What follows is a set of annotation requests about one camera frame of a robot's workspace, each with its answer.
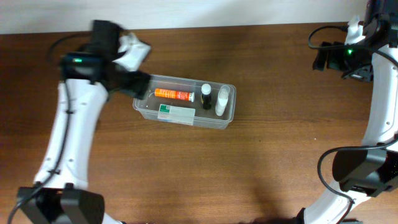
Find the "clear plastic container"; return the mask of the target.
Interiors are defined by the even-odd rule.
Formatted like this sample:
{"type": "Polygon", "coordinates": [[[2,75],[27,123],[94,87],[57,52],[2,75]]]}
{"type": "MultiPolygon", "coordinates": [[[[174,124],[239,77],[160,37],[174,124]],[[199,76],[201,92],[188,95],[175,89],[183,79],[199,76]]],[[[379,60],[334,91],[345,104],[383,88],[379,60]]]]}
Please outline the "clear plastic container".
{"type": "Polygon", "coordinates": [[[157,119],[159,107],[161,104],[178,106],[183,108],[195,109],[195,117],[193,126],[213,129],[225,129],[230,122],[232,122],[236,104],[236,88],[234,85],[206,82],[203,80],[193,80],[179,77],[168,77],[163,75],[153,75],[149,82],[149,89],[143,100],[135,99],[133,101],[133,108],[140,112],[145,119],[161,121],[157,119]],[[209,110],[203,109],[201,103],[201,86],[203,84],[211,86],[211,108],[209,110]],[[215,113],[215,105],[217,101],[218,92],[223,85],[228,85],[231,88],[229,95],[229,106],[227,112],[219,117],[215,113]],[[183,101],[169,98],[161,98],[155,96],[155,89],[163,88],[167,90],[194,92],[195,101],[183,101]]]}

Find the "white green medicine box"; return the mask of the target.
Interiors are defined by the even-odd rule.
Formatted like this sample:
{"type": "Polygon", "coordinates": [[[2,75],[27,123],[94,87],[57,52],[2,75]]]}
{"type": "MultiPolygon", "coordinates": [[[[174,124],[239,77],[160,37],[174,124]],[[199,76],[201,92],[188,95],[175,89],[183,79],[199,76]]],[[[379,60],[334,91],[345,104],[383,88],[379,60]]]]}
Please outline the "white green medicine box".
{"type": "Polygon", "coordinates": [[[157,119],[169,123],[193,126],[195,109],[161,104],[157,119]]]}

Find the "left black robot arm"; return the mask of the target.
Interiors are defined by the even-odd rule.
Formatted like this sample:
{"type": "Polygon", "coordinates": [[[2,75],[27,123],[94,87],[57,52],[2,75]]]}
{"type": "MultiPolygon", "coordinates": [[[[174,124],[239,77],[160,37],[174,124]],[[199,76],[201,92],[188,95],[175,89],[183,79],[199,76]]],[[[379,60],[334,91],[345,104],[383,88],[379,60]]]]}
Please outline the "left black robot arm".
{"type": "Polygon", "coordinates": [[[14,210],[32,223],[114,223],[104,197],[88,190],[88,164],[98,118],[119,91],[143,99],[151,80],[140,71],[151,47],[111,21],[95,20],[90,40],[61,57],[58,102],[49,144],[31,187],[14,210]]]}

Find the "dark white-cap bottle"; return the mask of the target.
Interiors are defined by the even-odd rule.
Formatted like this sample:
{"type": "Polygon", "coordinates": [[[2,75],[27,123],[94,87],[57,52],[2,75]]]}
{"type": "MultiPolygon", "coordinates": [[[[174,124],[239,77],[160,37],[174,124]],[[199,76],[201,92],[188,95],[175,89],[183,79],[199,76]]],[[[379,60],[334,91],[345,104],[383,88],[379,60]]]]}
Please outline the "dark white-cap bottle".
{"type": "Polygon", "coordinates": [[[201,86],[201,103],[203,109],[209,110],[211,108],[211,86],[207,83],[201,86]]]}

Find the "white clear-cap bottle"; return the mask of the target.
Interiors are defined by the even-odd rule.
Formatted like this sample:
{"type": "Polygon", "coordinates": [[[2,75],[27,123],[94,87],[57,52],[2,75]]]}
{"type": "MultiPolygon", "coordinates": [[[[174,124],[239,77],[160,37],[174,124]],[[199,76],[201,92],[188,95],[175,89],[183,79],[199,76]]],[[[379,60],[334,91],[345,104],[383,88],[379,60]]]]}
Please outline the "white clear-cap bottle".
{"type": "Polygon", "coordinates": [[[221,117],[227,112],[229,106],[230,93],[231,93],[231,88],[228,85],[221,86],[218,92],[217,101],[215,105],[215,113],[217,116],[221,117]]]}

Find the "orange tablet tube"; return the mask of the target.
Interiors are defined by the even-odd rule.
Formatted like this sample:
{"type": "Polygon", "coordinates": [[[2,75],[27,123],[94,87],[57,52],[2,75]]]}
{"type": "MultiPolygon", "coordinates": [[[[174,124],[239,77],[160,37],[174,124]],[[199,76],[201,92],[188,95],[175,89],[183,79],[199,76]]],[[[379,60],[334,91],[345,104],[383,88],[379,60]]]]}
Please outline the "orange tablet tube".
{"type": "Polygon", "coordinates": [[[190,101],[190,102],[195,101],[194,92],[190,93],[190,92],[186,92],[186,91],[167,90],[167,89],[163,89],[163,88],[156,88],[155,96],[161,97],[161,98],[190,101]]]}

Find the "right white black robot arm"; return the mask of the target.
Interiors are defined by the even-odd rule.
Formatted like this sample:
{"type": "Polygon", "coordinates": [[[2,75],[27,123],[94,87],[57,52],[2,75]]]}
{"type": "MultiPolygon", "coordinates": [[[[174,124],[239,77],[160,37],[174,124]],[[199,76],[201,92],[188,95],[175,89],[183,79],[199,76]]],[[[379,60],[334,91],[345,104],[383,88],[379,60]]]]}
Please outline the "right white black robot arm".
{"type": "Polygon", "coordinates": [[[330,68],[373,84],[368,125],[360,146],[324,152],[317,174],[326,190],[296,223],[345,223],[356,206],[397,189],[397,1],[371,0],[364,20],[354,16],[339,30],[344,42],[311,42],[313,69],[330,68]]]}

